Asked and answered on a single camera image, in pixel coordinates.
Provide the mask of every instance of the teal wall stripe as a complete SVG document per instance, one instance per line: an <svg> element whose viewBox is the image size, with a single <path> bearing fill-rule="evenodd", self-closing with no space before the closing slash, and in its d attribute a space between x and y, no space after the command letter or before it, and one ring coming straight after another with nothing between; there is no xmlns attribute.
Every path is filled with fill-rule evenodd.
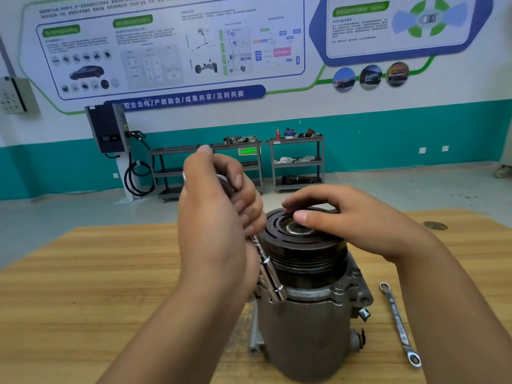
<svg viewBox="0 0 512 384"><path fill-rule="evenodd" d="M227 135L256 135L267 140L276 129L283 133L290 127L300 133L313 128L326 137L326 171L355 171L497 161L511 118L512 100L501 100L307 118L300 125L299 120L285 120L156 132L148 134L146 141L159 148L221 142ZM134 144L136 159L149 163L144 147L137 141ZM443 145L449 145L450 150L441 152ZM420 147L426 147L427 153L419 154ZM313 144L276 150L278 158L315 154ZM166 164L182 165L184 157L167 157ZM117 172L115 161L100 154L92 139L0 148L0 160L4 173L0 199L122 187L121 179L112 175ZM263 147L262 160L263 176L269 177L267 146ZM283 169L279 173L304 173L304 169Z"/></svg>

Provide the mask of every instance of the ratchet wrench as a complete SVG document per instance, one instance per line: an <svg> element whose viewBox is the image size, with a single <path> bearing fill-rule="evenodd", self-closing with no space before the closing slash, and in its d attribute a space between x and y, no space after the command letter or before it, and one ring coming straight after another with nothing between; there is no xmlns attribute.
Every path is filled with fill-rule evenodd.
<svg viewBox="0 0 512 384"><path fill-rule="evenodd" d="M226 193L229 199L234 194L234 189L229 184L229 181L224 175L217 174L219 178L219 182L222 186L222 189ZM183 173L183 181L186 186L186 178L185 173ZM270 293L270 297L274 302L282 302L288 298L288 293L286 292L285 286L279 281L278 275L275 272L274 265L270 261L270 257L265 253L261 243L259 242L259 238L254 235L251 238L251 241L256 246L256 250L259 255L259 278L265 283L265 287Z"/></svg>
<svg viewBox="0 0 512 384"><path fill-rule="evenodd" d="M381 291L386 295L389 300L389 304L391 306L391 310L393 311L393 316L395 317L396 328L398 329L398 335L400 336L400 340L402 341L403 349L407 355L407 359L411 363L411 365L415 368L421 368L421 359L419 358L418 353L416 353L411 347L411 343L407 338L406 329L403 327L402 318L398 312L398 307L395 304L395 298L391 292L391 287L389 284L382 282L380 285Z"/></svg>

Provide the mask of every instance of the circular photo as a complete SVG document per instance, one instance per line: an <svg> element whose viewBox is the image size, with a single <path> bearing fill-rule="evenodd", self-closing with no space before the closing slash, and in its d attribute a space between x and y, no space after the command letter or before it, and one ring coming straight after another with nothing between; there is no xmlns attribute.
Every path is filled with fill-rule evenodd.
<svg viewBox="0 0 512 384"><path fill-rule="evenodd" d="M386 82L391 87L399 87L406 83L409 77L409 66L403 62L396 62L386 72Z"/></svg>
<svg viewBox="0 0 512 384"><path fill-rule="evenodd" d="M376 64L370 64L366 66L361 71L361 75L359 76L359 83L361 83L361 87L364 90L373 90L379 83L382 78L382 70Z"/></svg>
<svg viewBox="0 0 512 384"><path fill-rule="evenodd" d="M354 83L355 72L349 67L343 67L336 71L336 74L334 74L334 78L332 79L334 88L340 93L346 93L349 91L354 87Z"/></svg>

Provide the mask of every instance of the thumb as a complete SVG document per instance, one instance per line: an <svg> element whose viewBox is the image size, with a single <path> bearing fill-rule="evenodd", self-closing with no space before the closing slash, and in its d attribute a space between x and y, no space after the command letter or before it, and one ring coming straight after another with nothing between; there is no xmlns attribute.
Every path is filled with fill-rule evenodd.
<svg viewBox="0 0 512 384"><path fill-rule="evenodd" d="M202 145L183 164L186 192L196 198L211 198L224 193L217 178L214 154L208 145Z"/></svg>
<svg viewBox="0 0 512 384"><path fill-rule="evenodd" d="M293 219L310 229L326 232L343 238L345 235L344 219L341 214L324 213L316 210L298 210Z"/></svg>

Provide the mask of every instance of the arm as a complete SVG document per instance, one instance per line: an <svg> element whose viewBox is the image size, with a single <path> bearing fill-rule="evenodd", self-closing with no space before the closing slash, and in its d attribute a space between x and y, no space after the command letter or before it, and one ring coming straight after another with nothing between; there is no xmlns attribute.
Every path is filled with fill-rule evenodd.
<svg viewBox="0 0 512 384"><path fill-rule="evenodd" d="M322 203L335 206L338 213L302 210ZM468 274L431 232L351 186L306 187L283 206L295 212L298 223L343 237L396 265L429 384L510 382L512 339Z"/></svg>
<svg viewBox="0 0 512 384"><path fill-rule="evenodd" d="M256 286L259 257L245 237L259 233L266 217L252 181L239 162L207 146L184 171L179 281L97 384L208 383ZM215 171L237 190L231 200Z"/></svg>

